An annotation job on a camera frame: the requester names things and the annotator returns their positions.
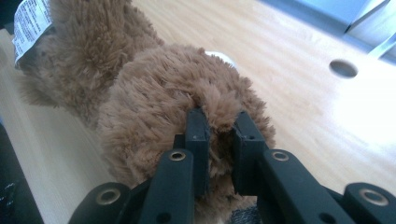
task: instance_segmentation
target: plush fur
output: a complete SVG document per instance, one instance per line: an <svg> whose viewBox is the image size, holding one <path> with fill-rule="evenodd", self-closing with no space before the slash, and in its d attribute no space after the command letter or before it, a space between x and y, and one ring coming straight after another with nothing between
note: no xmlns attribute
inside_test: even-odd
<svg viewBox="0 0 396 224"><path fill-rule="evenodd" d="M97 130L121 183L153 176L187 112L200 106L211 136L210 193L195 201L197 223L226 220L254 200L235 195L230 130L241 110L270 148L275 130L250 81L203 49L165 45L126 0L52 0L53 27L20 60L21 92L36 105L62 106Z"/></svg>

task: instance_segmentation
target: table surface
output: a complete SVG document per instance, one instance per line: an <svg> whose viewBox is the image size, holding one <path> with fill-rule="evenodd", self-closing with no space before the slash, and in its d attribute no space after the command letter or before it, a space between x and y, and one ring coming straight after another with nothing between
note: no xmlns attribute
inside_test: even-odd
<svg viewBox="0 0 396 224"><path fill-rule="evenodd" d="M368 182L396 195L396 68L258 1L135 0L167 43L221 51L268 104L277 148L324 186ZM112 180L97 136L59 108L21 101L11 36L0 31L0 116L46 223L66 223ZM353 63L354 78L329 64Z"/></svg>

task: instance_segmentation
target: wooden table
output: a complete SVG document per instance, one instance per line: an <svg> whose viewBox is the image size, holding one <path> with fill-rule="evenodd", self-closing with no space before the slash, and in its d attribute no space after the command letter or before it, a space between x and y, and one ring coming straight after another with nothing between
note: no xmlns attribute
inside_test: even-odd
<svg viewBox="0 0 396 224"><path fill-rule="evenodd" d="M277 147L343 192L368 182L396 195L396 68L257 1L134 1L167 43L221 51L268 102ZM334 59L359 70L336 76ZM0 31L0 115L46 223L66 223L111 181L97 137L59 108L23 103L11 36Z"/></svg>

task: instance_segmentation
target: tag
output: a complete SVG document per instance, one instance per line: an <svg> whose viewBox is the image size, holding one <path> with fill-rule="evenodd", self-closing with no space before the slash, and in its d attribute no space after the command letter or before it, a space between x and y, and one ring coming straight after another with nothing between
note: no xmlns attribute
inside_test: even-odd
<svg viewBox="0 0 396 224"><path fill-rule="evenodd" d="M216 51L205 51L206 55L209 56L215 56L215 57L219 57L221 58L225 63L229 63L231 65L231 67L236 68L235 63L233 62L233 60L228 57L227 55L221 53L221 52L216 52Z"/></svg>
<svg viewBox="0 0 396 224"><path fill-rule="evenodd" d="M24 0L14 17L15 66L52 24L49 0Z"/></svg>

